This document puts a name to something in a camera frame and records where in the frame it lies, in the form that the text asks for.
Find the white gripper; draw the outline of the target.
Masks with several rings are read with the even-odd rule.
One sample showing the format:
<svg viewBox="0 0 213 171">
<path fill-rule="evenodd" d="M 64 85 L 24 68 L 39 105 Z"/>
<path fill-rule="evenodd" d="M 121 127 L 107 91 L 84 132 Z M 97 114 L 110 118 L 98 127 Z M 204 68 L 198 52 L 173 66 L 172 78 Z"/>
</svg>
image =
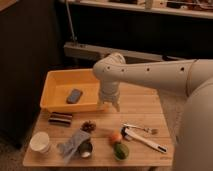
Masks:
<svg viewBox="0 0 213 171">
<path fill-rule="evenodd" d="M 117 112 L 120 112 L 120 106 L 118 104 L 119 99 L 119 82 L 100 82 L 99 88 L 99 100 L 97 101 L 97 109 L 104 109 L 104 102 L 113 103 Z"/>
</svg>

